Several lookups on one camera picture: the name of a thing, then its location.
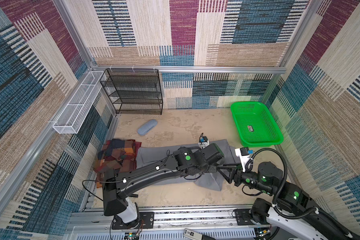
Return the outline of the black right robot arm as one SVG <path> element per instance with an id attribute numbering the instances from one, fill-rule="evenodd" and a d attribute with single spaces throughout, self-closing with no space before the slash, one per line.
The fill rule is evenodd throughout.
<path id="1" fill-rule="evenodd" d="M 250 219 L 254 224 L 283 229 L 301 240 L 360 240 L 360 235 L 348 230 L 323 210 L 305 191 L 288 183 L 285 172 L 271 162 L 261 163 L 257 172 L 245 172 L 237 165 L 223 165 L 218 172 L 228 183 L 249 187 L 271 196 L 272 202 L 257 198 L 247 212 L 236 210 L 238 224 Z"/>

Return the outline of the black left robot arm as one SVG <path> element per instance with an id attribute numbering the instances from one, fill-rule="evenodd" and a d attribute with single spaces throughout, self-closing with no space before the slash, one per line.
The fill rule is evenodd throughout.
<path id="1" fill-rule="evenodd" d="M 180 147 L 164 159 L 133 171 L 109 170 L 102 181 L 104 215 L 118 216 L 124 224 L 129 224 L 139 218 L 130 195 L 165 180 L 215 173 L 223 162 L 222 150 L 217 144 L 210 144 L 203 149 Z"/>

